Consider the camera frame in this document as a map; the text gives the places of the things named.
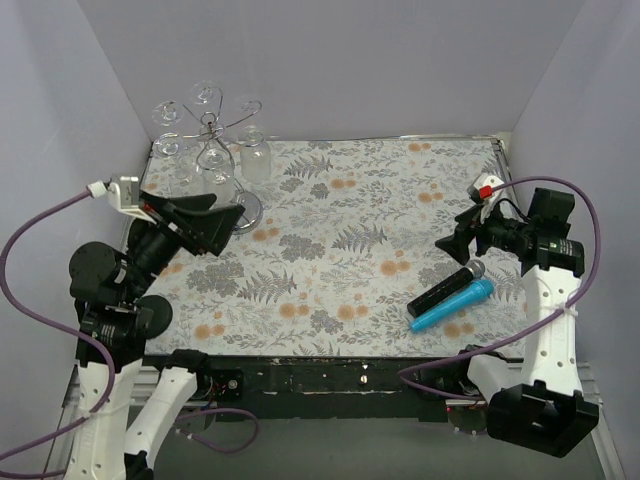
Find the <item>floral tablecloth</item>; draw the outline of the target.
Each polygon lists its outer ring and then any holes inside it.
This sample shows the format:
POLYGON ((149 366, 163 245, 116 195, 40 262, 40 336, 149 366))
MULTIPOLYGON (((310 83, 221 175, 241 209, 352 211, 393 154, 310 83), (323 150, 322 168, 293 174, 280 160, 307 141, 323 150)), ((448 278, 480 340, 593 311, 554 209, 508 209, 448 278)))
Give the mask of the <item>floral tablecloth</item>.
POLYGON ((177 254, 152 292, 173 308, 151 355, 440 357, 526 323, 516 260, 483 259, 491 298, 421 333, 407 304, 457 265, 435 245, 501 165, 489 139, 278 141, 258 227, 220 256, 177 254))

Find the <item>black table front rail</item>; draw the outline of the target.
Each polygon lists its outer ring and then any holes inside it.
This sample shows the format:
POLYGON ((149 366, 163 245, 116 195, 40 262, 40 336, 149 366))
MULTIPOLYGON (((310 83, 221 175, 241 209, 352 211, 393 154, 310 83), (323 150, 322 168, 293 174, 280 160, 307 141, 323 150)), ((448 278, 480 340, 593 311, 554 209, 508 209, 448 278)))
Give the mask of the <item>black table front rail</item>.
POLYGON ((239 408, 261 420, 483 421, 487 405, 465 363, 411 372, 417 358, 211 356, 201 363, 193 407, 239 408))

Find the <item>patterned tumbler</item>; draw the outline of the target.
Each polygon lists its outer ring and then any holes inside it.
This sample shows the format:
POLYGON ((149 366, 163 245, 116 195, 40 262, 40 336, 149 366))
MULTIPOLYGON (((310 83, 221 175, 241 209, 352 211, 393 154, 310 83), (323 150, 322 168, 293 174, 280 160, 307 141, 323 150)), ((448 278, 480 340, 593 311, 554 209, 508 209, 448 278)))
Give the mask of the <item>patterned tumbler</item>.
POLYGON ((215 194, 217 203, 227 204, 235 196, 234 172, 230 156, 219 148, 208 149, 198 160, 203 191, 215 194))
POLYGON ((241 174, 252 183, 267 181, 271 175, 272 153, 263 131, 248 126, 240 136, 241 174))

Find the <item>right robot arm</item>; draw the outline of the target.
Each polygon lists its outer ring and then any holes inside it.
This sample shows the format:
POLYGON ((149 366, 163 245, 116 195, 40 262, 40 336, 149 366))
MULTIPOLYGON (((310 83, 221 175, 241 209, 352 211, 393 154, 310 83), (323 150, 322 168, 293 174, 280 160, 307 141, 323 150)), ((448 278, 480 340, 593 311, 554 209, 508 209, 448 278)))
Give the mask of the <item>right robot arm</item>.
POLYGON ((438 248, 459 263, 469 244, 484 254, 496 248, 516 256, 533 332, 525 339, 522 367, 514 372, 494 353, 478 353, 452 373, 464 397, 481 393, 488 403, 490 437, 562 458, 598 425, 599 408, 583 394, 575 355, 578 293, 584 247, 569 239, 575 198, 538 188, 524 220, 505 217, 495 200, 479 201, 455 218, 453 234, 438 248))

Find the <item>blue toy microphone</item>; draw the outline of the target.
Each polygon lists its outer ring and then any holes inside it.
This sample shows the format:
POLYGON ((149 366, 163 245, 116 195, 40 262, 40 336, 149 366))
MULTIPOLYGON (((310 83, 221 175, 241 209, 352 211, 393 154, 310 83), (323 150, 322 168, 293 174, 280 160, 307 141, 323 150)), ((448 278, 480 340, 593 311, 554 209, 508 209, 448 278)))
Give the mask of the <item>blue toy microphone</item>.
POLYGON ((410 323, 409 329, 412 333, 423 331, 467 307, 486 301, 493 292, 494 284, 489 279, 475 280, 459 293, 418 316, 410 323))

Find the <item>black microphone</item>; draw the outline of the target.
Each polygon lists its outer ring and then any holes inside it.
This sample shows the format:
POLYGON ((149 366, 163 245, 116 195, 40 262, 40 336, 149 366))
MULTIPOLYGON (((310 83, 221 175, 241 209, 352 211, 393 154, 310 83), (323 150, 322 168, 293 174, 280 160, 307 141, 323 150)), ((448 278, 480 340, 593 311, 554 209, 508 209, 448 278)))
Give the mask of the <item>black microphone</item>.
POLYGON ((484 274, 484 263, 479 260, 470 260, 464 267, 409 302, 407 311, 413 318, 417 318, 458 291, 468 287, 484 274))

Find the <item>chrome wine glass rack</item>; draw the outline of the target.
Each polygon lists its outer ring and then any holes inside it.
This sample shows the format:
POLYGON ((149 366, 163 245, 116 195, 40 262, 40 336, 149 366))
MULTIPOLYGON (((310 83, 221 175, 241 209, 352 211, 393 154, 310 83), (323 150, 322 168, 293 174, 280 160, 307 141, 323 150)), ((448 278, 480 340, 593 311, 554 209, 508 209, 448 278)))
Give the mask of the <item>chrome wine glass rack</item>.
POLYGON ((221 120, 224 93, 218 84, 198 82, 191 88, 189 98, 188 105, 173 100, 160 103, 154 108, 152 119, 165 129, 176 129, 188 115, 196 121, 198 131, 188 135, 168 130, 153 141, 152 152, 158 158, 175 163, 181 196, 212 193, 216 196, 216 208, 242 206, 244 213, 233 233, 246 234, 258 227, 264 207, 261 200, 236 178, 236 161, 231 146, 254 148, 264 137, 256 128, 240 140, 227 140, 225 134, 261 112, 262 102, 254 98, 244 101, 240 107, 242 116, 234 122, 225 123, 221 120))

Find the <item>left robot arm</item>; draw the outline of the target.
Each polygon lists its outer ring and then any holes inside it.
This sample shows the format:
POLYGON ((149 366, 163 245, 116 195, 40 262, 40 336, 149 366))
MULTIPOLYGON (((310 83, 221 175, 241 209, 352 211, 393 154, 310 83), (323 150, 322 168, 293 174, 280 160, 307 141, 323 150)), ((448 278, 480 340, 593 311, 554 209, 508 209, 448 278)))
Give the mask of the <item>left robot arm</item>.
POLYGON ((171 304, 148 290, 180 250, 218 256, 245 212, 213 194, 166 199, 144 193, 143 218, 132 224, 127 250, 102 242, 79 247, 69 262, 78 314, 76 361, 81 426, 68 479, 150 479, 160 447, 187 400, 213 386, 206 356, 180 352, 134 421, 128 419, 146 343, 170 325, 171 304))

